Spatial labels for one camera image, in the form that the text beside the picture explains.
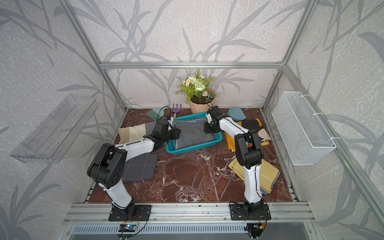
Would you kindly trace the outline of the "teal plastic basket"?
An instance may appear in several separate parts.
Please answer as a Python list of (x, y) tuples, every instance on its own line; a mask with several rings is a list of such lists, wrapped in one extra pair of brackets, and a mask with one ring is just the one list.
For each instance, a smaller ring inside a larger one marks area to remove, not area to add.
[[(192, 114), (192, 115), (187, 115), (187, 116), (175, 118), (174, 122), (175, 121), (188, 121), (188, 120), (195, 120), (195, 119), (204, 119), (204, 118), (206, 118), (206, 113), (198, 113), (198, 114)], [(178, 150), (175, 149), (176, 140), (169, 141), (169, 143), (166, 146), (167, 152), (170, 154), (180, 155), (180, 154), (184, 154), (184, 153), (188, 153), (188, 152), (192, 152), (192, 151), (196, 151), (196, 150), (200, 150), (200, 149), (204, 149), (204, 148), (208, 148), (208, 147), (213, 147), (216, 143), (220, 142), (223, 139), (221, 133), (213, 133), (212, 135), (215, 137), (214, 141), (207, 142), (207, 143), (200, 144), (200, 145), (187, 147), (184, 149), (178, 149)]]

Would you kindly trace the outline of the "plain grey pillowcase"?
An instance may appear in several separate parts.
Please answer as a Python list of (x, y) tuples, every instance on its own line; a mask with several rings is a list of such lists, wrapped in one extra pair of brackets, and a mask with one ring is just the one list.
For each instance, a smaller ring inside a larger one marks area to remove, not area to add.
[(181, 130), (180, 136), (175, 143), (175, 149), (184, 149), (214, 141), (215, 137), (212, 134), (205, 133), (204, 131), (204, 123), (207, 122), (206, 118), (188, 121), (175, 121), (175, 127)]

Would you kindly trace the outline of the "dark grey checked pillowcase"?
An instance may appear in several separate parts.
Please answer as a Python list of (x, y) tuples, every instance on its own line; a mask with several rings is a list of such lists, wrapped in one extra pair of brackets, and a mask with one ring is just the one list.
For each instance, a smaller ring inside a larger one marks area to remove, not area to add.
[(149, 180), (154, 177), (158, 162), (157, 154), (142, 154), (125, 163), (123, 183)]

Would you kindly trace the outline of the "orange cartoon pillowcase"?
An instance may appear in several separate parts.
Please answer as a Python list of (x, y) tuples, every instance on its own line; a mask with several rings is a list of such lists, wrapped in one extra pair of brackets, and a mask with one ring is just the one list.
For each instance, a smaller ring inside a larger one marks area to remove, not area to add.
[[(244, 120), (242, 122), (237, 122), (237, 124), (248, 130), (255, 130), (260, 138), (261, 146), (269, 145), (269, 140), (271, 140), (271, 138), (259, 119)], [(228, 133), (225, 133), (225, 135), (229, 150), (235, 152), (236, 147), (234, 138), (231, 137)]]

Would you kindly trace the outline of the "pale yellow pillowcase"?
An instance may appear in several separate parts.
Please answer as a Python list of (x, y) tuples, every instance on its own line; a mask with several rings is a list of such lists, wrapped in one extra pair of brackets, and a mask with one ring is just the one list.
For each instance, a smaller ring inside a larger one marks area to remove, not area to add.
[[(237, 159), (234, 159), (230, 164), (229, 168), (243, 181), (245, 180), (243, 167), (238, 163)], [(274, 167), (272, 164), (268, 163), (265, 160), (262, 160), (261, 169), (260, 169), (260, 187), (261, 192), (264, 195), (270, 194), (273, 186), (280, 175), (280, 171)]]

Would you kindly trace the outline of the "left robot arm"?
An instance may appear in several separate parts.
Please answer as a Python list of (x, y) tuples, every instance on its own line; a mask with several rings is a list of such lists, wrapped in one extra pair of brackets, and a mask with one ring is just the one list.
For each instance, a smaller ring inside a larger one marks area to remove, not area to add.
[(103, 144), (90, 163), (87, 175), (103, 188), (116, 209), (125, 211), (134, 205), (122, 180), (126, 161), (159, 150), (169, 141), (177, 140), (181, 132), (173, 120), (160, 119), (151, 134), (137, 141), (122, 145)]

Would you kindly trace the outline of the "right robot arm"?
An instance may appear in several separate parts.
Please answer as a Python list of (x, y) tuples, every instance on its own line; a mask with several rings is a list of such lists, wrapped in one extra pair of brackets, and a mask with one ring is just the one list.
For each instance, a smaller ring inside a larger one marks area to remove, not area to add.
[(205, 133), (224, 131), (234, 139), (236, 159), (244, 171), (244, 205), (250, 211), (261, 209), (264, 200), (260, 190), (260, 168), (264, 152), (258, 133), (241, 127), (229, 115), (222, 114), (217, 106), (208, 109), (206, 118)]

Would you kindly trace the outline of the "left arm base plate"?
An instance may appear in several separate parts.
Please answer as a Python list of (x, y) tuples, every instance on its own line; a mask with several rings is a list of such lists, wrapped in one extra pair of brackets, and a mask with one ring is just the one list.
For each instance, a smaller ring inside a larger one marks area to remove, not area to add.
[(125, 209), (120, 209), (115, 205), (112, 205), (108, 221), (148, 221), (151, 214), (151, 209), (152, 205), (130, 204)]

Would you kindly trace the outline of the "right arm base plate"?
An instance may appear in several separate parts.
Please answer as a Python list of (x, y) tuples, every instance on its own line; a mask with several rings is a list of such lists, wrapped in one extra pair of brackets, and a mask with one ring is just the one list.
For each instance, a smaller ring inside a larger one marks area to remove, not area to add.
[(250, 204), (247, 201), (244, 203), (229, 203), (231, 220), (260, 220), (270, 221), (272, 219), (269, 206), (266, 202), (261, 200), (260, 202)]

